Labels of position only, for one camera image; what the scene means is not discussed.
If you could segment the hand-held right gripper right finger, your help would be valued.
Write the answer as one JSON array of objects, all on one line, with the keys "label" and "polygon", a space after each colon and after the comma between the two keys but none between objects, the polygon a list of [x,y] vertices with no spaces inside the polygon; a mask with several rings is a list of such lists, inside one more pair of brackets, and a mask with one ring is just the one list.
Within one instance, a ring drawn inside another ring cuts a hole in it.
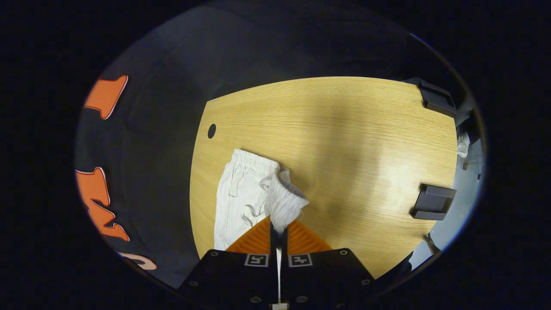
[{"label": "hand-held right gripper right finger", "polygon": [[332,248],[295,220],[282,235],[281,302],[288,308],[361,308],[375,279],[349,248]]}]

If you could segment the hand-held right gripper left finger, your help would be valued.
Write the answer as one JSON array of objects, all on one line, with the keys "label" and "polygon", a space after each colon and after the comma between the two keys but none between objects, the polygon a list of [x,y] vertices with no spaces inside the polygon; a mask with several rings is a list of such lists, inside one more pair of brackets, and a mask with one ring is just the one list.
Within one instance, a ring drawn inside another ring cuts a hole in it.
[{"label": "hand-held right gripper left finger", "polygon": [[266,217],[226,250],[207,251],[177,293],[202,308],[272,308],[279,302],[277,243]]}]

